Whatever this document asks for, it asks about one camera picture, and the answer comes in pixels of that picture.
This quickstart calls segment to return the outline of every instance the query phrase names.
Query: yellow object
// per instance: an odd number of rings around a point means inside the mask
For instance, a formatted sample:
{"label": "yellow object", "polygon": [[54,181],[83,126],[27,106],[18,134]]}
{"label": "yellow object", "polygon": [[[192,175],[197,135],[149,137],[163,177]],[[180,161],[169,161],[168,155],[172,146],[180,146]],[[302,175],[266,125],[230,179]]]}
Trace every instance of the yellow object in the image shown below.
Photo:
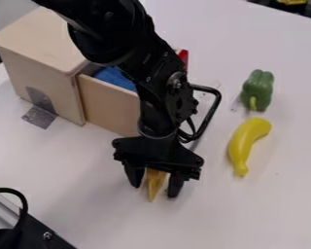
{"label": "yellow object", "polygon": [[278,3],[295,5],[295,4],[306,4],[308,0],[277,0]]}
{"label": "yellow object", "polygon": [[167,178],[167,173],[150,168],[147,170],[149,202],[153,202],[156,198],[156,194],[162,187],[164,180]]}
{"label": "yellow object", "polygon": [[228,155],[235,167],[235,173],[245,176],[249,168],[246,164],[248,156],[256,140],[267,135],[272,125],[269,121],[260,118],[250,118],[239,126],[228,145]]}
{"label": "yellow object", "polygon": [[251,97],[250,98],[250,109],[253,111],[257,111],[257,105],[256,105],[256,98],[255,97]]}

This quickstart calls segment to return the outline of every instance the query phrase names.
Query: red object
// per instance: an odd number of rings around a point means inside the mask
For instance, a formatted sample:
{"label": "red object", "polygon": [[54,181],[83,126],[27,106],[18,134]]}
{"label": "red object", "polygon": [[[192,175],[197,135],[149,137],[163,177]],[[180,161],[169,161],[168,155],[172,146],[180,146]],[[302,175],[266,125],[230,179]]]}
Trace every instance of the red object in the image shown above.
{"label": "red object", "polygon": [[185,69],[188,71],[189,52],[186,50],[178,51],[180,59],[186,64]]}

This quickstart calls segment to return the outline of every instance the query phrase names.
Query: white tabletop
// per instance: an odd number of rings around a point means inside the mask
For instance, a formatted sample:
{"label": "white tabletop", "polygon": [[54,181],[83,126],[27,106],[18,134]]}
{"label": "white tabletop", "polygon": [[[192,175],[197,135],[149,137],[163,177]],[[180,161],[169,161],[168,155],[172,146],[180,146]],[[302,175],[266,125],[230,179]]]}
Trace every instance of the white tabletop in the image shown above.
{"label": "white tabletop", "polygon": [[[112,160],[115,134],[58,118],[48,130],[20,117],[0,68],[0,187],[23,191],[30,212],[81,249],[311,249],[311,19],[230,0],[147,2],[156,29],[190,51],[190,80],[218,87],[224,101],[196,152],[206,163],[176,200],[148,203]],[[226,145],[246,119],[230,111],[254,69],[275,74],[260,140],[244,179]],[[201,109],[210,99],[204,98]]]}

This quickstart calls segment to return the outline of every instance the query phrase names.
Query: plastic fruit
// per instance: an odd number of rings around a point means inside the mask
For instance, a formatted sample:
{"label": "plastic fruit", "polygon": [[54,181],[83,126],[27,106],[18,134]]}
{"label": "plastic fruit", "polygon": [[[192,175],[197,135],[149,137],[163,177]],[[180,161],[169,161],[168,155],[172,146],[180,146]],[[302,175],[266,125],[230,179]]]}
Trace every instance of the plastic fruit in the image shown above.
{"label": "plastic fruit", "polygon": [[256,140],[267,135],[272,125],[269,121],[260,118],[250,118],[239,126],[228,145],[228,155],[234,164],[235,173],[245,176],[249,168],[246,161]]}

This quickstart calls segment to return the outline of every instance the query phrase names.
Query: blue object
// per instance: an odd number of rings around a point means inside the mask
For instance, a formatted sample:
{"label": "blue object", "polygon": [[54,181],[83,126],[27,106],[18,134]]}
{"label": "blue object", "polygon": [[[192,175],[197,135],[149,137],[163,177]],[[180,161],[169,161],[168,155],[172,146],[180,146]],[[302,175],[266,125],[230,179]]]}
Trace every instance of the blue object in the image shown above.
{"label": "blue object", "polygon": [[123,89],[136,91],[135,85],[130,80],[126,79],[117,67],[105,67],[95,73],[93,77]]}

